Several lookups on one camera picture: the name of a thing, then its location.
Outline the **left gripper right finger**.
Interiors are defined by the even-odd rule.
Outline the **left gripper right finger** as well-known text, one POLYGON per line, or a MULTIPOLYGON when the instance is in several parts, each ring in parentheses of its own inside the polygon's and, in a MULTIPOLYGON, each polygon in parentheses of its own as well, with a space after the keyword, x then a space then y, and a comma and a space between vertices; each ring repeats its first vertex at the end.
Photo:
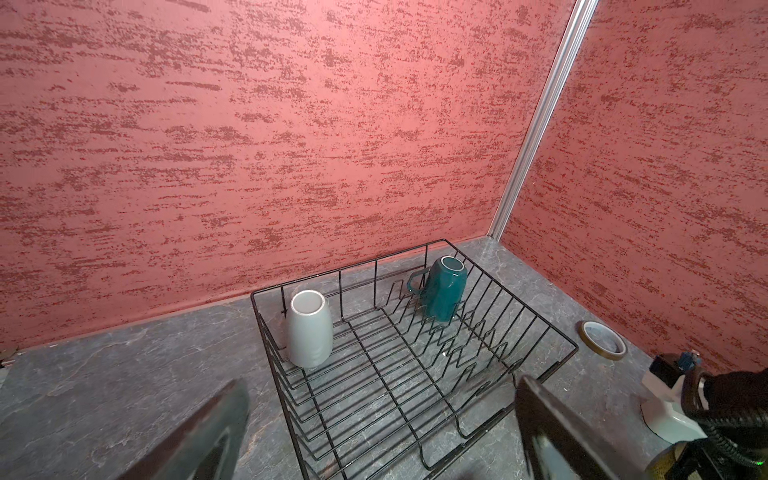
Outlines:
POLYGON ((515 415, 534 479, 643 479, 644 472, 535 378, 524 375, 515 415))

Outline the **dark green mug white inside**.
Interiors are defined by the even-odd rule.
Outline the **dark green mug white inside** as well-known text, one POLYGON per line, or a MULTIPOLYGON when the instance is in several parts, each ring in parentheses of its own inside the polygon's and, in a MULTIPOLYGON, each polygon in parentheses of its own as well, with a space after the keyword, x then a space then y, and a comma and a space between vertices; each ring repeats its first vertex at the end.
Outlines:
POLYGON ((406 286, 417 295, 426 318, 439 323, 451 321, 468 279, 464 263, 454 256, 442 256, 430 268, 411 274, 406 286))

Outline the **olive green glass cup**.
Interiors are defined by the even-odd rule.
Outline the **olive green glass cup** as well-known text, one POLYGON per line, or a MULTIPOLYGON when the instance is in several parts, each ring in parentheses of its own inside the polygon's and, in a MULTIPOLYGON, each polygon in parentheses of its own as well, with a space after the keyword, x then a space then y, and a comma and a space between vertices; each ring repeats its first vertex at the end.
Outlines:
POLYGON ((678 442, 660 452, 645 467, 646 476, 652 480, 665 480, 686 446, 686 442, 678 442))

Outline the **grey white mug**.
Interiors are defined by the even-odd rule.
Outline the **grey white mug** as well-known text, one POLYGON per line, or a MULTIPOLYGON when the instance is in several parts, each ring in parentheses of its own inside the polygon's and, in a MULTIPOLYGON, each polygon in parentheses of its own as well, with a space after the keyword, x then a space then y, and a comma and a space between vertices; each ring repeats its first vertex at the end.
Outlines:
POLYGON ((325 362, 333 349, 333 319, 326 297, 303 290, 291 299, 287 312, 287 348, 292 364, 311 369, 325 362))

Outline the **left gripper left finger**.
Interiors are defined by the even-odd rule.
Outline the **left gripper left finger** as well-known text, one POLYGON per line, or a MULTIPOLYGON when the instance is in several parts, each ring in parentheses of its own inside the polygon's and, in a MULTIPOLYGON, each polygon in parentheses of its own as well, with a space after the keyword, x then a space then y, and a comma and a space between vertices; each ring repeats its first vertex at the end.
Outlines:
POLYGON ((231 479, 247 430, 250 398, 232 380, 120 475, 122 479, 231 479))

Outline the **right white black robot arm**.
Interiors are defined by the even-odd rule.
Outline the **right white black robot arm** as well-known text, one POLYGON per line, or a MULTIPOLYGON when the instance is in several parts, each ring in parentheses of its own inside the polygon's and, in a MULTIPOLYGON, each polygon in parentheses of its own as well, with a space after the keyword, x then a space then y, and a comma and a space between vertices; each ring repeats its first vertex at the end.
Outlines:
POLYGON ((704 432, 693 443, 702 479, 767 477, 767 371, 684 376, 681 405, 704 432))

